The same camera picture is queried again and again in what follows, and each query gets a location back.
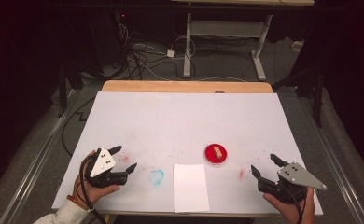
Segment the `black stand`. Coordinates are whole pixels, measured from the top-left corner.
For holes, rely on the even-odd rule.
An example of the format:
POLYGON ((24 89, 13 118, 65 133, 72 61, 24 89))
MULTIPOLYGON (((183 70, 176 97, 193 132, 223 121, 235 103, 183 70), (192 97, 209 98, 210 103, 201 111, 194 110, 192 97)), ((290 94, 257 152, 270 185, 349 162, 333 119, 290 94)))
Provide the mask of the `black stand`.
POLYGON ((318 128, 322 127, 321 107, 324 87, 324 74, 318 68, 305 68, 298 72, 292 72, 289 77, 272 84, 272 89, 277 90, 281 87, 295 87, 298 97, 312 97, 312 115, 318 128))
POLYGON ((81 90, 83 81, 80 77, 79 67, 75 62, 61 62, 58 67, 59 81, 59 101, 60 110, 58 118, 60 118, 67 108, 67 89, 66 83, 69 83, 73 90, 81 90))

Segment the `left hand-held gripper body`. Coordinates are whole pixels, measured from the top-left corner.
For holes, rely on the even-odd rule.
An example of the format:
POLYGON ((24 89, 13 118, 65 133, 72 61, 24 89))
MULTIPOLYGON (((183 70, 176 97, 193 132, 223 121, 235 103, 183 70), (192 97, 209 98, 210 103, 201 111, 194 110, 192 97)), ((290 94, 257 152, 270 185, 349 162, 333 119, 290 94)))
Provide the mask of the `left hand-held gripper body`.
POLYGON ((127 178, 124 172, 112 173, 116 162, 107 149, 98 148, 86 165, 85 178, 92 187, 105 188, 111 185, 125 185, 127 178))

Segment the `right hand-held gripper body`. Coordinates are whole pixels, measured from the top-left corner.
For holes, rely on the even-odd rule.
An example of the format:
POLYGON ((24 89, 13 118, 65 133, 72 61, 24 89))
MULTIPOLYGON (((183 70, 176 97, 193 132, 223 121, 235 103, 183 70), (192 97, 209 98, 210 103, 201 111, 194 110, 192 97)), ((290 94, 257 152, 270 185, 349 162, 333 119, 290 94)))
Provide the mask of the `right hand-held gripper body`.
POLYGON ((307 187, 328 189, 324 183, 295 161, 279 167, 280 170, 277 171, 279 179, 272 181, 263 177, 262 181, 258 181, 258 190, 270 193, 281 203, 293 204, 302 201, 306 198, 307 187))

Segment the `round red ink pad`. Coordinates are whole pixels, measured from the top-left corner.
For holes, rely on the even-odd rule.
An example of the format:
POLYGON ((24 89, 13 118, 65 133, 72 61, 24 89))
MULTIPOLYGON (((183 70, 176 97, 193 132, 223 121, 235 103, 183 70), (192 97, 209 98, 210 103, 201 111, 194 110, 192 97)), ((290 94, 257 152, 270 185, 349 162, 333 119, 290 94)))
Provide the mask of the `round red ink pad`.
POLYGON ((205 148, 204 157, 211 164, 220 165, 227 159, 228 152, 227 152, 226 148, 224 148, 224 146, 222 146, 221 144, 210 144, 205 148), (216 155, 214 153, 215 147, 219 147, 219 149, 221 150, 221 153, 222 153, 221 158, 216 157, 216 155))

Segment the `white metal desk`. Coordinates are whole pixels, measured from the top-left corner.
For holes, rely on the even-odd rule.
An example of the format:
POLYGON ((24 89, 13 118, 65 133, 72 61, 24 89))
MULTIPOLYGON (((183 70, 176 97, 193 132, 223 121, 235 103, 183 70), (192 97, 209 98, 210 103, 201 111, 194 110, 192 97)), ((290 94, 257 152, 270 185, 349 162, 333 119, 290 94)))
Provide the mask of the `white metal desk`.
MULTIPOLYGON (((311 7, 314 0, 173 0, 183 3, 184 7, 196 7, 204 4, 206 7, 264 7, 265 9, 276 9, 277 7, 296 8, 311 7)), ((224 20, 197 20, 192 18, 192 13, 187 13, 186 39, 184 53, 183 77, 192 77, 192 56, 196 50, 192 38, 194 36, 220 36, 220 37, 254 37, 259 40, 256 49, 250 51, 250 56, 259 81, 265 81, 260 54, 271 26, 273 14, 266 13, 264 21, 224 21, 224 20)))

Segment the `person's left hand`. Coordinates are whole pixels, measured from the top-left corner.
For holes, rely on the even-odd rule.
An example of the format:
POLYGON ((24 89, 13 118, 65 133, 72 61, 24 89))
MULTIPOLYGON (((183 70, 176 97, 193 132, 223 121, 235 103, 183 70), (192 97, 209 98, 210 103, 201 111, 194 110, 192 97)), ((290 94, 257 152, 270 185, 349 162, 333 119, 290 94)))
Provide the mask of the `person's left hand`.
POLYGON ((84 180, 81 172, 78 172, 73 187, 72 197, 77 205, 83 209, 89 210, 94 207, 104 196, 112 194, 119 189, 119 185, 111 185, 102 189, 92 187, 87 181, 84 180))

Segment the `person's right hand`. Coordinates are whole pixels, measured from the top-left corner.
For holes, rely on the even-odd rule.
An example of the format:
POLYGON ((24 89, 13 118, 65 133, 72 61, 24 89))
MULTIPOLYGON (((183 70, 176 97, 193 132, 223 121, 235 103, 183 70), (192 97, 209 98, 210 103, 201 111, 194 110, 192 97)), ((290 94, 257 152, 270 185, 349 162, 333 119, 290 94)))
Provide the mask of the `person's right hand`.
POLYGON ((264 193, 262 197, 274 207, 284 218, 287 224, 315 224, 315 203, 314 190, 307 189, 306 199, 299 202, 302 215, 294 204, 281 203, 269 193, 264 193))

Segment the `white paper sheet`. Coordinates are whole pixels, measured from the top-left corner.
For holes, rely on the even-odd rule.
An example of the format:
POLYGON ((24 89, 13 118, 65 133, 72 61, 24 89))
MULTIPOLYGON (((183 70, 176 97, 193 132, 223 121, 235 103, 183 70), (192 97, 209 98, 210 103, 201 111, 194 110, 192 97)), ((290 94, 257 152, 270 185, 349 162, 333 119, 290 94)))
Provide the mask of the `white paper sheet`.
POLYGON ((176 213, 209 211, 209 200, 202 164, 174 165, 174 211, 176 213))

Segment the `large white board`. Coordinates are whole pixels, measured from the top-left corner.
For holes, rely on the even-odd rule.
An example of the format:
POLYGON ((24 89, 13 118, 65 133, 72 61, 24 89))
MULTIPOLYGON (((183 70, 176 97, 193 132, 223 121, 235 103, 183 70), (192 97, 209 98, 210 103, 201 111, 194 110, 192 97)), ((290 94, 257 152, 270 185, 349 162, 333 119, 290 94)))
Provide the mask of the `large white board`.
POLYGON ((96 205, 101 212, 208 216, 271 216, 251 174, 254 165, 265 178, 277 180, 270 155, 288 162, 302 157, 274 93, 97 94, 76 150, 55 197, 59 208, 72 191, 83 159, 98 148, 122 146, 115 170, 137 162, 125 186, 96 205), (210 144, 228 152, 220 165, 204 157, 210 144), (209 211, 174 211, 174 165, 202 164, 209 211))

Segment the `metal floor rail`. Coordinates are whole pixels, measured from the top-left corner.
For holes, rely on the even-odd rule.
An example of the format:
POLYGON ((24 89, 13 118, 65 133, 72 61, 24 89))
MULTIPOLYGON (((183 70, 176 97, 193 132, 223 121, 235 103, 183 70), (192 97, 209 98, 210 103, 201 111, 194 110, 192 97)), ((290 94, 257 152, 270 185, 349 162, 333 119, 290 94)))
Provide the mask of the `metal floor rail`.
POLYGON ((69 107, 62 107, 61 96, 35 124, 13 157, 0 181, 0 197, 7 202, 1 209, 0 224, 15 224, 25 206, 42 169, 53 150, 69 107))
POLYGON ((348 180, 346 172, 336 158, 334 149, 331 147, 328 138, 323 132, 323 129, 317 126, 312 116, 312 109, 308 100, 305 98, 300 98, 299 101, 305 115, 307 116, 308 120, 310 120, 311 126, 315 130, 316 136, 321 142, 321 153, 327 162, 328 168, 330 169, 330 172, 337 183, 339 192, 342 194, 343 200, 345 201, 355 223, 364 224, 364 208, 362 207, 362 204, 357 196, 357 192, 355 191, 351 182, 348 180))

